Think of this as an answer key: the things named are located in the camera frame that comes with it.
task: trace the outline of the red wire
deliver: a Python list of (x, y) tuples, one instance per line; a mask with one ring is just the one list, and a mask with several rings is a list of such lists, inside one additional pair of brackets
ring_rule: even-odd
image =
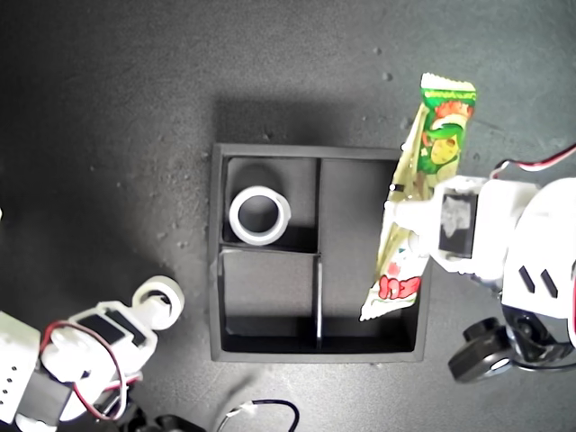
[(522, 165), (525, 167), (543, 167), (543, 166), (546, 166), (548, 164), (553, 163), (558, 158), (562, 158), (563, 156), (570, 153), (574, 149), (576, 149), (576, 142), (574, 144), (572, 144), (571, 146), (569, 146), (568, 148), (565, 148), (564, 150), (556, 153), (555, 155), (547, 157), (546, 159), (543, 159), (543, 160), (540, 160), (537, 162), (513, 161), (513, 163), (515, 163), (516, 165)]
[[(119, 376), (120, 382), (121, 382), (119, 388), (122, 387), (122, 382), (125, 382), (125, 377), (122, 373), (122, 369), (120, 368), (120, 364), (118, 363), (118, 359), (116, 358), (116, 355), (112, 351), (112, 348), (110, 347), (108, 342), (106, 342), (99, 334), (97, 334), (95, 331), (91, 330), (90, 328), (87, 328), (87, 327), (81, 326), (80, 324), (76, 324), (75, 322), (69, 322), (69, 321), (52, 322), (51, 324), (49, 324), (46, 327), (46, 330), (44, 330), (44, 338), (42, 339), (42, 341), (40, 343), (40, 354), (42, 354), (44, 352), (44, 349), (46, 349), (46, 347), (50, 343), (50, 336), (52, 335), (52, 332), (55, 329), (64, 328), (64, 327), (69, 327), (72, 329), (82, 331), (83, 333), (92, 337), (100, 345), (103, 346), (103, 348), (110, 355), (110, 358), (112, 359), (112, 361), (114, 363), (114, 366), (116, 366), (116, 372), (118, 373), (118, 376)], [(80, 390), (78, 389), (76, 383), (74, 383), (73, 390), (74, 390), (74, 393), (76, 394), (76, 396), (78, 397), (78, 399), (80, 400), (80, 402), (82, 403), (82, 405), (84, 405), (84, 408), (86, 408), (86, 410), (88, 412), (90, 412), (90, 414), (92, 414), (97, 419), (102, 420), (102, 421), (117, 420), (122, 416), (122, 413), (117, 412), (113, 417), (108, 417), (108, 416), (104, 415), (102, 412), (99, 412), (91, 403), (89, 403), (86, 399), (84, 399), (84, 396), (82, 396), (82, 394), (80, 393)]]

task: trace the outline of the white robot part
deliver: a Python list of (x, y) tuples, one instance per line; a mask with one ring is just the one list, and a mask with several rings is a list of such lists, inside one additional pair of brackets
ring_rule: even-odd
[(502, 304), (569, 320), (574, 330), (576, 178), (550, 183), (530, 201), (509, 243)]
[[(158, 336), (153, 330), (168, 329), (180, 316), (184, 307), (184, 294), (182, 289), (172, 279), (165, 276), (154, 276), (148, 279), (136, 290), (132, 298), (132, 307), (129, 308), (119, 301), (105, 301), (98, 303), (95, 308), (74, 315), (69, 320), (81, 325), (87, 325), (103, 333), (109, 338), (113, 352), (121, 364), (122, 370), (128, 374), (136, 374), (150, 359), (158, 343)], [(77, 352), (83, 357), (82, 352), (88, 346), (90, 358), (81, 364), (90, 374), (84, 379), (75, 381), (80, 393), (90, 403), (95, 403), (103, 394), (110, 381), (117, 378), (114, 364), (108, 353), (91, 337), (77, 330), (65, 328), (55, 330), (52, 336), (54, 346), (61, 346), (58, 341), (60, 332), (76, 333), (77, 338), (83, 340), (83, 344), (73, 337), (67, 338), (72, 344), (77, 345)], [(70, 374), (77, 374), (78, 370), (72, 364), (67, 364), (64, 357), (69, 357), (69, 344), (59, 353), (48, 351), (42, 357), (51, 374), (69, 379)], [(84, 405), (73, 394), (67, 406), (64, 408), (60, 419), (69, 421), (80, 416), (85, 411)]]
[[(495, 281), (503, 276), (509, 236), (537, 191), (535, 184), (458, 175), (438, 184), (429, 201), (387, 202), (385, 208), (399, 226), (418, 234), (446, 271)], [(441, 235), (451, 237), (456, 230), (473, 231), (469, 256), (441, 248)]]
[(34, 372), (41, 334), (0, 312), (0, 421), (12, 423)]
[[(119, 370), (127, 378), (140, 374), (140, 369), (154, 353), (158, 336), (153, 330), (167, 329), (174, 324), (183, 307), (184, 295), (180, 286), (172, 279), (155, 276), (136, 291), (132, 307), (119, 301), (101, 302), (91, 310), (74, 315), (68, 322), (91, 329), (104, 339)], [(11, 423), (15, 416), (16, 424), (23, 432), (55, 430), (36, 418), (18, 413), (38, 360), (40, 339), (40, 332), (0, 312), (0, 346), (9, 344), (11, 349), (9, 356), (0, 356), (0, 378), (9, 377), (13, 385), (10, 398), (2, 398), (0, 392), (0, 420)], [(75, 383), (85, 401), (92, 405), (109, 396), (108, 386), (119, 378), (116, 365), (104, 346), (75, 328), (53, 329), (41, 361), (52, 379)], [(18, 364), (17, 371), (12, 369), (14, 362)], [(63, 403), (66, 405), (59, 416), (60, 421), (75, 419), (86, 411), (74, 393)]]
[(148, 279), (132, 296), (132, 312), (153, 330), (170, 328), (184, 309), (180, 285), (165, 276)]

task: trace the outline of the black wire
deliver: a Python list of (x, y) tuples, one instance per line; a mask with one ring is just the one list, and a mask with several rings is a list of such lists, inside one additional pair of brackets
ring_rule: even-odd
[(576, 363), (560, 364), (558, 366), (536, 366), (534, 364), (520, 363), (513, 360), (514, 366), (527, 371), (545, 371), (545, 372), (565, 372), (571, 369), (576, 369)]
[[(282, 399), (260, 399), (260, 400), (252, 400), (251, 402), (254, 405), (285, 405), (286, 407), (291, 408), (292, 411), (294, 411), (294, 421), (292, 422), (292, 425), (288, 429), (288, 432), (294, 432), (296, 430), (298, 422), (300, 421), (300, 412), (298, 411), (296, 405), (294, 405), (293, 403), (289, 402), (288, 400), (282, 400)], [(228, 414), (238, 410), (242, 410), (242, 405), (238, 405), (236, 408), (231, 409), (228, 412)], [(224, 430), (226, 423), (228, 423), (228, 420), (230, 419), (228, 414), (222, 419), (222, 422), (218, 426), (218, 432)]]
[(294, 430), (296, 430), (298, 422), (300, 422), (300, 412), (298, 411), (298, 408), (296, 408), (296, 405), (294, 405), (293, 403), (289, 402), (288, 400), (282, 400), (282, 399), (252, 400), (252, 403), (255, 405), (285, 405), (286, 407), (292, 408), (292, 411), (294, 411), (294, 421), (292, 422), (292, 425), (288, 429), (288, 432), (294, 432)]

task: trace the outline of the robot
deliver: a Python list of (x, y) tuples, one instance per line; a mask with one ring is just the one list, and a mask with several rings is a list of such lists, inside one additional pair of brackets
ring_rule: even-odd
[[(537, 184), (500, 180), (507, 165), (538, 171), (576, 152), (576, 145), (537, 163), (501, 162), (490, 178), (458, 175), (424, 202), (387, 202), (395, 222), (414, 233), (412, 245), (448, 272), (470, 275), (499, 296), (496, 318), (470, 326), (448, 363), (460, 383), (516, 366), (563, 371), (576, 346), (576, 178)], [(539, 316), (564, 320), (570, 342), (558, 342)]]
[(175, 281), (155, 276), (134, 293), (130, 307), (98, 303), (50, 324), (43, 337), (0, 312), (0, 351), (10, 352), (0, 355), (0, 421), (22, 432), (50, 432), (86, 411), (121, 419), (128, 388), (156, 349), (154, 331), (171, 327), (184, 303)]

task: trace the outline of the dark gray table surface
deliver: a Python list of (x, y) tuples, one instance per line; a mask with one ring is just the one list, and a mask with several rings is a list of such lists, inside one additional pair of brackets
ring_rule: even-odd
[[(205, 237), (213, 142), (394, 148), (426, 71), (478, 87), (461, 172), (570, 144), (575, 18), (572, 0), (1, 2), (0, 308), (40, 328), (174, 276), (186, 308), (135, 396), (206, 428), (277, 397), (301, 431), (576, 430), (576, 373), (453, 383), (462, 329), (498, 305), (438, 267), (422, 363), (213, 363)], [(227, 430), (284, 431), (290, 415)]]

